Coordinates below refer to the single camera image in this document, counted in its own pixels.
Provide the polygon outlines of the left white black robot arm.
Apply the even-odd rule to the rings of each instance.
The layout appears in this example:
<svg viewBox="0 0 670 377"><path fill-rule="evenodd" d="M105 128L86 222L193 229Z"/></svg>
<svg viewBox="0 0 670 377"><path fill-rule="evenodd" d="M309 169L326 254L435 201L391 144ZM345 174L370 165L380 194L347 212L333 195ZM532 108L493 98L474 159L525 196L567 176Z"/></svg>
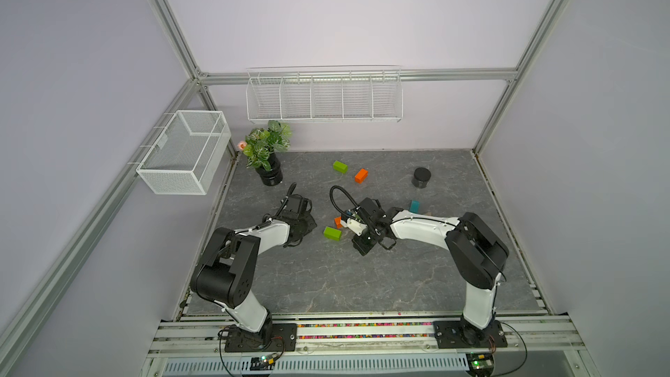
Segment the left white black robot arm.
<svg viewBox="0 0 670 377"><path fill-rule="evenodd" d="M219 227L197 261L190 290L221 307L237 328L260 336L271 326L271 314L251 290L258 257L274 248L298 246L316 228L312 201L288 195L261 223L238 230Z"/></svg>

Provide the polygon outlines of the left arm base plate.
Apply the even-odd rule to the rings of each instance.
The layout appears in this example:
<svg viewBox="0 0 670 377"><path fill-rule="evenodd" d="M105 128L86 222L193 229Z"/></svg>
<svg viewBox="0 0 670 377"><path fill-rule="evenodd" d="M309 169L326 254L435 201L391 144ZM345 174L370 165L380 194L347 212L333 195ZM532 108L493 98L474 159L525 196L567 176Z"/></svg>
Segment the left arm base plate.
<svg viewBox="0 0 670 377"><path fill-rule="evenodd" d="M294 352L298 341L295 323L278 323L264 326L259 333L231 326L224 338L225 353Z"/></svg>

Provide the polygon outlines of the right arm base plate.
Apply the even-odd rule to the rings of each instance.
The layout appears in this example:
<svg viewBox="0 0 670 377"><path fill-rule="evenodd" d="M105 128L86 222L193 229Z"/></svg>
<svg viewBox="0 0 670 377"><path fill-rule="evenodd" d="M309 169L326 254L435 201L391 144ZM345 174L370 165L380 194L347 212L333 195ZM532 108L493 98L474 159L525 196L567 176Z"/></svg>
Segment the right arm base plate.
<svg viewBox="0 0 670 377"><path fill-rule="evenodd" d="M493 319L484 329L469 324L464 318L438 320L433 323L434 337L439 349L504 348L507 339L500 321Z"/></svg>

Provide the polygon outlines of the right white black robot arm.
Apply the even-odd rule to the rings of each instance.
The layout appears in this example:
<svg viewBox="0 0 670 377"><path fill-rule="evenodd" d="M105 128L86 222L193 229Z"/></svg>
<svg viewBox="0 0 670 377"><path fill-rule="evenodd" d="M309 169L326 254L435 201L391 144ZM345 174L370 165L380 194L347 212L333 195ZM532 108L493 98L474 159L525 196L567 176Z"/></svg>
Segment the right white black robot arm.
<svg viewBox="0 0 670 377"><path fill-rule="evenodd" d="M342 222L355 234L353 245L363 256L375 245L393 249L399 240L448 251L466 282L463 321L480 331L493 323L497 287L505 279L509 249L480 216L467 212L459 217L437 217L399 208L385 210L378 201L366 198L344 212Z"/></svg>

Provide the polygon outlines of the teal small block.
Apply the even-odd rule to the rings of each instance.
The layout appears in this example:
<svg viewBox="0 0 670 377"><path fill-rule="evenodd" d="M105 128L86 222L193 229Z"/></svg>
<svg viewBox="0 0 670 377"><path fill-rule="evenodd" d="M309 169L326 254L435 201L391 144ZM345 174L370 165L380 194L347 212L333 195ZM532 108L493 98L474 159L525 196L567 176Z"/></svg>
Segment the teal small block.
<svg viewBox="0 0 670 377"><path fill-rule="evenodd" d="M418 214L420 211L420 203L417 201L410 202L410 209L412 213Z"/></svg>

